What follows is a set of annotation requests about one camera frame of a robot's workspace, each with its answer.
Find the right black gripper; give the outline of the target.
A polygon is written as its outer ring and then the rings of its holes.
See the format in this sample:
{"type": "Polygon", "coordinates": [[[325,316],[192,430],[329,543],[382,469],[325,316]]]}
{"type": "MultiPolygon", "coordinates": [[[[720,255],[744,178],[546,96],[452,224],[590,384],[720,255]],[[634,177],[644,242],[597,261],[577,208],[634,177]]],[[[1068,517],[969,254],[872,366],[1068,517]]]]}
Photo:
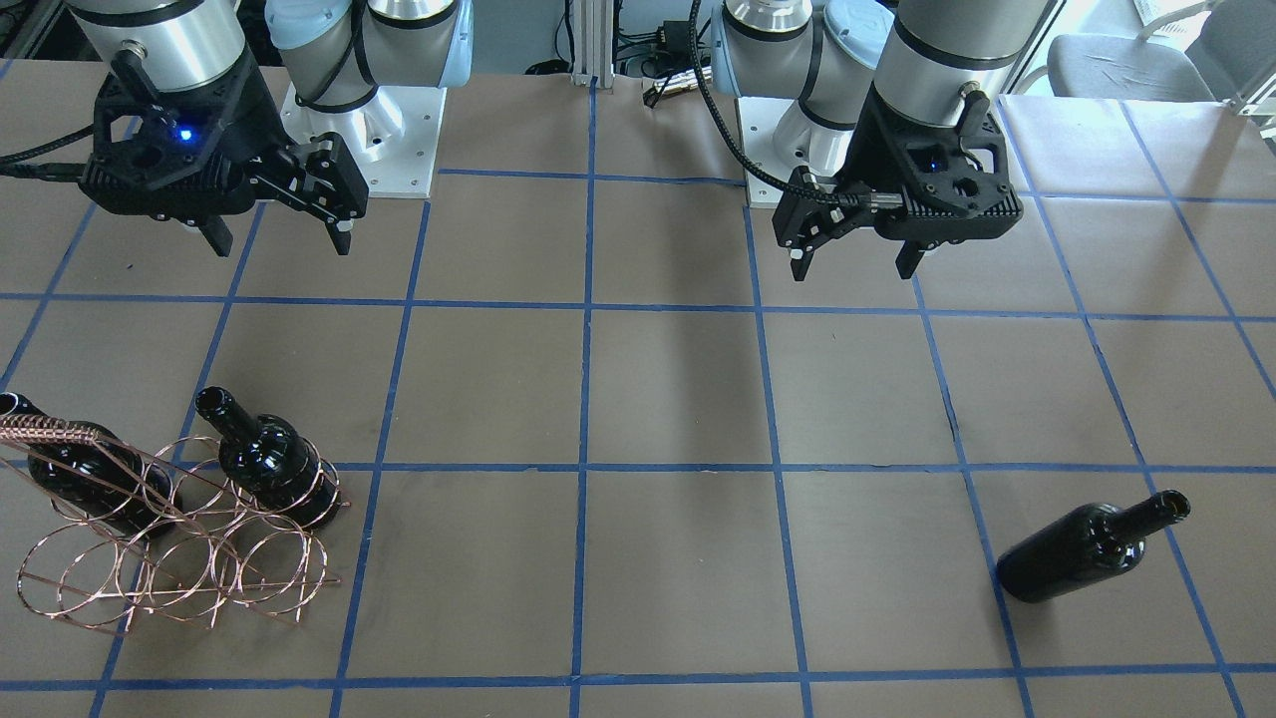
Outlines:
{"type": "Polygon", "coordinates": [[[369,187],[346,143],[324,133],[293,142],[258,64],[242,50],[227,71],[191,91],[160,91],[142,55],[122,48],[93,106],[93,148],[79,187],[122,216],[191,221],[217,258],[234,235],[222,217],[274,199],[330,224],[341,258],[369,187]]]}

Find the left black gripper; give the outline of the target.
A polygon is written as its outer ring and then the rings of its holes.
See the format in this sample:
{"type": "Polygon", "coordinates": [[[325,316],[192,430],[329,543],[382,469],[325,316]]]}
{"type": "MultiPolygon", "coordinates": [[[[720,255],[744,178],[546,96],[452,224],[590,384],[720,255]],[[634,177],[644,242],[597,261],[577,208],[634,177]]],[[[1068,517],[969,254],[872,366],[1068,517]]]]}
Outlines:
{"type": "Polygon", "coordinates": [[[1007,165],[1005,138],[980,88],[960,94],[958,119],[939,128],[905,117],[870,88],[842,168],[829,179],[794,170],[792,182],[815,199],[786,193],[772,230],[796,282],[815,250],[865,226],[902,244],[896,270],[911,281],[928,250],[998,238],[1025,217],[1007,165]]]}

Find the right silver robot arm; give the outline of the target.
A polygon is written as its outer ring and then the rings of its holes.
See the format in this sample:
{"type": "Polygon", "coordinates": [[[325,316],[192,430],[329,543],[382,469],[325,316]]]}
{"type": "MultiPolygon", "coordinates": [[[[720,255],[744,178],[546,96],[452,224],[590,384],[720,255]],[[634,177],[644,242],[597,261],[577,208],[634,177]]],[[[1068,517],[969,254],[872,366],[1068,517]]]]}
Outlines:
{"type": "Polygon", "coordinates": [[[231,1],[71,1],[106,62],[77,180],[117,216],[197,228],[219,258],[225,218],[274,200],[350,251],[373,193],[427,193],[448,88],[473,71],[470,1],[269,1],[291,82],[281,111],[231,1]]]}

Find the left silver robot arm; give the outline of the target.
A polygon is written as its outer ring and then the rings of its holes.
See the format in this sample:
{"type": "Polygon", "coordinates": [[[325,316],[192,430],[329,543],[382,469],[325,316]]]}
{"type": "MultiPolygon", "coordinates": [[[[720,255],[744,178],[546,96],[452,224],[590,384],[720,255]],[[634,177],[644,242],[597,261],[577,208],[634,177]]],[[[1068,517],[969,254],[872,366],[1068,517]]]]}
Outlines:
{"type": "Polygon", "coordinates": [[[782,170],[726,145],[780,191],[772,231],[795,281],[857,228],[900,242],[909,281],[928,251],[999,238],[1025,217],[991,108],[1045,13],[1044,1],[716,4],[716,91],[792,102],[782,170]]]}

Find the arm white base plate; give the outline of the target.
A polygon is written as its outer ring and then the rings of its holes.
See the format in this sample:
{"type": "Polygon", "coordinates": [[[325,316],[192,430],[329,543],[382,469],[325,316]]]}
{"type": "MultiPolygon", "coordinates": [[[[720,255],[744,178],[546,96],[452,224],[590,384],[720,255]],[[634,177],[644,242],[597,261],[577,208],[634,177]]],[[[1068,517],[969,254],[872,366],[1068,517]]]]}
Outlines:
{"type": "Polygon", "coordinates": [[[338,133],[355,156],[370,196],[427,199],[447,94],[447,88],[382,87],[362,108],[320,114],[300,108],[295,85],[290,85],[281,119],[297,142],[338,133]]]}
{"type": "Polygon", "coordinates": [[[835,176],[855,133],[820,126],[806,117],[798,99],[740,97],[738,111],[744,156],[781,180],[789,180],[796,167],[826,179],[835,176]]]}

